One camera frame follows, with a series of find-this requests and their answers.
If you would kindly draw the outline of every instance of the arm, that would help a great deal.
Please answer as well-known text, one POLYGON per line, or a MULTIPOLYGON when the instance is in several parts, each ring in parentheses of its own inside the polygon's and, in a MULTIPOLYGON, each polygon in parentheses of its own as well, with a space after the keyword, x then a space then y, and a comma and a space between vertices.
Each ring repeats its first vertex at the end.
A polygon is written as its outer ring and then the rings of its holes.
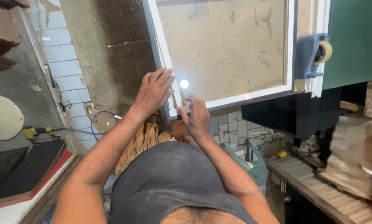
POLYGON ((245 172, 226 152, 219 147, 209 134, 209 112, 202 100, 189 94, 192 103, 192 113, 188 117, 183 108, 178 107, 183 122, 189 133, 215 166, 226 190, 238 198, 248 213, 258 223, 278 223, 273 213, 255 184, 245 172))
POLYGON ((60 191, 53 224, 107 223, 102 201, 104 184, 144 120, 174 92, 168 90, 175 79, 170 76, 173 69, 164 71, 161 68, 144 76, 128 113, 76 167, 60 191))

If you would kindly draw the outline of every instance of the dark t-shirt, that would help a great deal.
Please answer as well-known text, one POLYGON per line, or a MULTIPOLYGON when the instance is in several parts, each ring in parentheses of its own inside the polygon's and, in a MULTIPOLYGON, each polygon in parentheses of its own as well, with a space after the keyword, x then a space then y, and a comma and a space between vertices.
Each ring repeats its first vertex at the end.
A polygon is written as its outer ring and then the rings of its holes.
POLYGON ((180 207, 208 207, 256 224, 241 202, 225 192, 204 152, 182 142, 163 142, 140 154, 113 186, 110 224, 160 221, 180 207))

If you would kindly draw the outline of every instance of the glass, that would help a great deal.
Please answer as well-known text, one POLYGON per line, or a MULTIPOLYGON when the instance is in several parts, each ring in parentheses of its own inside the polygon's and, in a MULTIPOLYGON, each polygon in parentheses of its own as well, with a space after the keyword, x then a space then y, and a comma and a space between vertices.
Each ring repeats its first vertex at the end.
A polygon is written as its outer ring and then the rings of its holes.
POLYGON ((284 85, 285 0, 156 3, 182 96, 210 101, 284 85))

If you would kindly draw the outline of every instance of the masking tape roll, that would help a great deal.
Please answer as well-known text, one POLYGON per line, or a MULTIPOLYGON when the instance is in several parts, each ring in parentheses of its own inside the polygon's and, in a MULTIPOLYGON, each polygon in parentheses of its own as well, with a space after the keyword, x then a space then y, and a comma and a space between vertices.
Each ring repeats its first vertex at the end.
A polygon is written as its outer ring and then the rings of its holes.
POLYGON ((324 56, 321 60, 314 61, 312 63, 312 65, 318 65, 318 64, 321 64, 321 63, 324 63, 324 62, 328 61, 328 59, 330 59, 330 57, 333 53, 333 47, 327 41, 324 41, 324 40, 319 41, 319 46, 321 46, 324 49, 324 56))

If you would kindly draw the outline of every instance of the green board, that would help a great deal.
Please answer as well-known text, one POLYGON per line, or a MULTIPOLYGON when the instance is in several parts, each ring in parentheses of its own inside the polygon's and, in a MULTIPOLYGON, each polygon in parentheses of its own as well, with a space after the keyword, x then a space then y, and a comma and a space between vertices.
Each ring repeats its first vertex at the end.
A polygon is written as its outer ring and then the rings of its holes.
POLYGON ((332 0, 323 89, 372 80, 372 0, 332 0))

